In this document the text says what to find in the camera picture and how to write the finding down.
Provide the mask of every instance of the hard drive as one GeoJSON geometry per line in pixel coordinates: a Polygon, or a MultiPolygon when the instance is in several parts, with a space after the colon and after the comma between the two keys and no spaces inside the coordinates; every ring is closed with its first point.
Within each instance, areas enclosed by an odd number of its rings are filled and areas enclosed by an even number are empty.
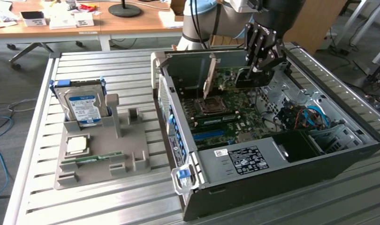
{"type": "Polygon", "coordinates": [[[51,84],[67,121],[77,121],[80,127],[96,126],[101,117],[111,115],[105,105],[105,81],[59,80],[51,84]]]}

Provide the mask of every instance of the green circuit board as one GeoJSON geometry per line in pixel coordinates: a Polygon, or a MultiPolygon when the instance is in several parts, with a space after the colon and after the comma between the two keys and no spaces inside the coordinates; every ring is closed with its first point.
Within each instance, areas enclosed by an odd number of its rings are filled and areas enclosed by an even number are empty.
{"type": "Polygon", "coordinates": [[[220,90],[236,90],[236,75],[249,67],[223,67],[216,69],[213,86],[220,90]]]}
{"type": "Polygon", "coordinates": [[[217,116],[211,115],[208,116],[211,121],[217,122],[203,125],[196,122],[200,121],[196,117],[203,114],[197,102],[204,100],[192,98],[181,101],[187,121],[200,150],[257,140],[272,133],[252,104],[252,97],[248,90],[223,91],[221,95],[217,97],[212,96],[211,98],[217,98],[224,103],[228,115],[221,116],[221,118],[236,116],[236,119],[229,122],[224,121],[224,119],[219,121],[219,119],[216,120],[217,116]],[[209,138],[197,139],[197,137],[208,134],[216,135],[209,138]]]}

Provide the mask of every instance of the red wire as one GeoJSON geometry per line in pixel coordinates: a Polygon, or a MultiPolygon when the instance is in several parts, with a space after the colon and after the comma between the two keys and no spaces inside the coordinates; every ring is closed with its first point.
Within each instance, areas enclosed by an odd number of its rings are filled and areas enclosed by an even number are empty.
{"type": "Polygon", "coordinates": [[[300,110],[300,112],[297,113],[297,118],[296,118],[296,124],[295,124],[295,129],[297,128],[297,119],[300,117],[300,113],[304,111],[304,109],[300,110]]]}

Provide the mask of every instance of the chair wheel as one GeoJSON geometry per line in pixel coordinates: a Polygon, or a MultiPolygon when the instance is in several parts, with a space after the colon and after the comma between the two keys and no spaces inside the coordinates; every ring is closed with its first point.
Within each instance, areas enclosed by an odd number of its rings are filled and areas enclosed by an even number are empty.
{"type": "Polygon", "coordinates": [[[12,69],[15,69],[15,70],[20,70],[21,69],[21,65],[20,64],[12,64],[11,65],[11,67],[12,67],[12,69]]]}
{"type": "Polygon", "coordinates": [[[76,45],[77,45],[80,48],[83,48],[83,47],[84,47],[84,44],[83,44],[83,42],[81,42],[81,41],[76,41],[76,45]]]}
{"type": "Polygon", "coordinates": [[[7,47],[8,47],[8,49],[11,49],[11,50],[16,50],[16,49],[17,49],[17,48],[16,48],[16,45],[7,44],[7,47]]]}

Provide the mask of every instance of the motherboard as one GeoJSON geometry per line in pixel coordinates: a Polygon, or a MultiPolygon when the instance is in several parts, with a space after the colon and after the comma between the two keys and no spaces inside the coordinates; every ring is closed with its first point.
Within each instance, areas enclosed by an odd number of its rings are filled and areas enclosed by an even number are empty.
{"type": "Polygon", "coordinates": [[[277,131],[267,127],[257,111],[257,91],[235,88],[239,70],[241,67],[217,68],[211,95],[181,99],[199,150],[257,140],[277,131]]]}

